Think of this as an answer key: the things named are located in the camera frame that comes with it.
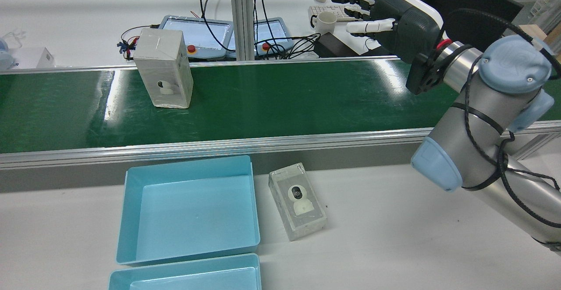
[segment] blue plastic tray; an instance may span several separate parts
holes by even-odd
[[[124,182],[118,264],[243,254],[259,244],[249,156],[130,168]]]
[[[244,254],[112,272],[109,290],[261,290],[259,258]]]

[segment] camera product box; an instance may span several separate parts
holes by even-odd
[[[289,240],[321,230],[327,223],[302,163],[271,172],[269,188]]]
[[[189,107],[193,77],[182,31],[142,29],[134,61],[154,106]]]
[[[44,47],[13,48],[8,53],[14,57],[12,70],[54,68],[54,58]]]

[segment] green conveyor belt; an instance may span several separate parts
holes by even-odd
[[[433,127],[457,94],[415,96],[399,60],[194,67],[189,109],[153,107],[138,71],[0,76],[0,153]],[[546,85],[559,100],[561,81]],[[561,119],[561,103],[541,120]]]

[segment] white table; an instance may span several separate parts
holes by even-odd
[[[265,0],[267,16],[282,17],[293,36],[314,32],[307,8],[320,4],[315,0]],[[261,0],[258,18],[263,19]],[[0,36],[21,30],[22,45],[46,47],[56,66],[122,66],[127,63],[118,52],[117,43],[125,30],[141,25],[158,24],[166,15],[200,15],[199,0],[2,0]],[[210,0],[207,18],[232,20],[230,0]],[[356,52],[366,52],[366,38],[353,37],[338,23],[334,33]],[[138,35],[134,32],[128,36]],[[8,45],[15,46],[13,39]]]
[[[561,178],[561,139],[538,153],[523,163]],[[264,290],[561,285],[559,256],[469,192],[443,192],[409,165],[309,175],[328,225],[295,242],[268,176],[255,177]],[[122,198],[122,186],[0,194],[0,288],[106,288],[111,271],[122,268],[114,260]]]

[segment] keyboard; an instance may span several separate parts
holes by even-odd
[[[359,21],[359,19],[350,17],[349,15],[345,14],[344,9],[345,9],[345,5],[325,5],[325,6],[313,5],[308,8],[308,17],[311,17],[314,14],[318,15],[321,12],[333,12],[335,13],[335,17],[337,17],[337,22]]]

